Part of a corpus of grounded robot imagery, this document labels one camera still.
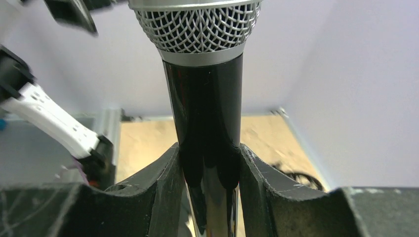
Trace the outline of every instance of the microphone grille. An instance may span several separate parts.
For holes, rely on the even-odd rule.
[[[147,37],[171,53],[216,52],[243,44],[251,34],[261,2],[181,11],[134,10]]]

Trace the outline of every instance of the blue object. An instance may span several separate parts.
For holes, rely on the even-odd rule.
[[[0,131],[6,129],[7,122],[4,119],[0,119]]]

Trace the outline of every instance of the microphone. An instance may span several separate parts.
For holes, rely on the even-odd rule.
[[[198,237],[237,235],[243,51],[261,0],[129,0],[163,60]]]

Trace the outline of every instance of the microphone handle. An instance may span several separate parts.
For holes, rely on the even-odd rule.
[[[218,65],[164,67],[196,235],[234,237],[243,55]]]

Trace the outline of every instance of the wooden floor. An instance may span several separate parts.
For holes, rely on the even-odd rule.
[[[266,163],[281,162],[281,169],[284,171],[302,171],[320,180],[281,116],[242,117],[241,134],[241,142],[248,145]],[[176,141],[173,121],[124,123],[117,182],[155,161]],[[238,236],[244,237],[240,203],[239,207]]]

